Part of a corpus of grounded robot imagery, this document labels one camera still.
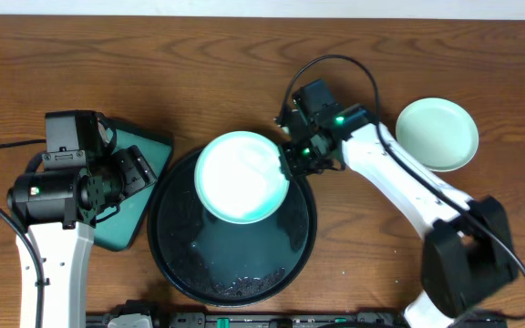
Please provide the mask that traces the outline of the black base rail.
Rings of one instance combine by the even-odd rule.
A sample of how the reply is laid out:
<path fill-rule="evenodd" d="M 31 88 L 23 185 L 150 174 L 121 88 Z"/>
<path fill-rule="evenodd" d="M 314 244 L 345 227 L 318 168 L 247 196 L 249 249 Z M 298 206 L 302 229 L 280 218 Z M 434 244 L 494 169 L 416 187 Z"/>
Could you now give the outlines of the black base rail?
<path fill-rule="evenodd" d="M 86 315 L 87 328 L 324 328 L 385 327 L 401 328 L 408 324 L 391 312 L 347 314 L 238 314 L 163 312 L 154 302 L 128 300 L 108 313 Z"/>

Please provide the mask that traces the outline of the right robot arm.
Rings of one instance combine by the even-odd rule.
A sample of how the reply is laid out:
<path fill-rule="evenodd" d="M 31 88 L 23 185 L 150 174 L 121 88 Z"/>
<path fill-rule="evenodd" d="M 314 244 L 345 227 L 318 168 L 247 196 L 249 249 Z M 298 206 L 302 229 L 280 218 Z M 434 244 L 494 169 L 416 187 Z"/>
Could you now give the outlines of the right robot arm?
<path fill-rule="evenodd" d="M 339 160 L 377 187 L 423 240 L 423 290 L 402 313 L 407 326 L 453 327 L 469 317 L 500 317 L 477 306 L 514 282 L 522 269 L 497 200 L 474 200 L 448 185 L 360 105 L 298 101 L 283 105 L 275 122 L 291 138 L 280 147 L 289 177 L 317 174 Z"/>

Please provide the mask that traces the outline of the teal plate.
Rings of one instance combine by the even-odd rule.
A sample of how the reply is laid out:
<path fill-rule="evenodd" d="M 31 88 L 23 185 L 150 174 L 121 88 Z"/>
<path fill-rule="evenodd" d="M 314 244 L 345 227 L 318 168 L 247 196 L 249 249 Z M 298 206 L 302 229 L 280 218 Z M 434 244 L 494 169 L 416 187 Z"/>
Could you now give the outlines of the teal plate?
<path fill-rule="evenodd" d="M 276 143 L 250 131 L 233 131 L 201 151 L 193 173 L 204 208 L 232 224 L 252 224 L 273 215 L 287 197 Z"/>
<path fill-rule="evenodd" d="M 426 97 L 402 110 L 396 121 L 396 140 L 428 169 L 449 172 L 473 160 L 479 131 L 473 117 L 459 104 Z"/>

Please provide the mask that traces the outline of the rectangular black water tray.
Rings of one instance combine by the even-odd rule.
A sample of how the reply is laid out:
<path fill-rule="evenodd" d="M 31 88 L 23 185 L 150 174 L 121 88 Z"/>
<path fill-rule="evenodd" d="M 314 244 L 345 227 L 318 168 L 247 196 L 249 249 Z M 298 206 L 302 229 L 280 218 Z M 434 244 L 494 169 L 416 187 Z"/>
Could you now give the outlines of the rectangular black water tray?
<path fill-rule="evenodd" d="M 161 180 L 173 152 L 172 138 L 144 130 L 126 121 L 114 119 L 113 124 L 117 131 L 115 150 L 137 146 L 157 179 Z M 121 202 L 119 212 L 115 208 L 108 208 L 98 215 L 100 222 L 95 228 L 94 244 L 109 251 L 124 251 L 129 248 L 148 211 L 157 185 L 155 183 Z"/>

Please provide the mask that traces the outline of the round black serving tray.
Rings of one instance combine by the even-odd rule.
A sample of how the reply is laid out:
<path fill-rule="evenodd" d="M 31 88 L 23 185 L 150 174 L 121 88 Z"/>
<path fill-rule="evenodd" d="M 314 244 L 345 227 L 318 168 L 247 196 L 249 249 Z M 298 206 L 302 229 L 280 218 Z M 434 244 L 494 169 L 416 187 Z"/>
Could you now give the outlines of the round black serving tray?
<path fill-rule="evenodd" d="M 194 187 L 200 153 L 179 160 L 156 188 L 149 248 L 162 274 L 183 294 L 214 306 L 261 302 L 286 288 L 311 256 L 317 213 L 305 178 L 292 182 L 270 217 L 246 225 L 206 210 Z"/>

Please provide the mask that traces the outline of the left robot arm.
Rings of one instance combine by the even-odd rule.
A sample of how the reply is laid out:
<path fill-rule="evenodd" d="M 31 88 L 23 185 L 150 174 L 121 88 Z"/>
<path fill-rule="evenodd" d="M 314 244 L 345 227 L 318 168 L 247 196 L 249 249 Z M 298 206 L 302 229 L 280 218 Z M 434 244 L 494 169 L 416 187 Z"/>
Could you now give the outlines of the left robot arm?
<path fill-rule="evenodd" d="M 9 205 L 20 233 L 23 327 L 83 327 L 93 246 L 133 242 L 170 147 L 49 144 L 41 172 L 20 176 Z"/>

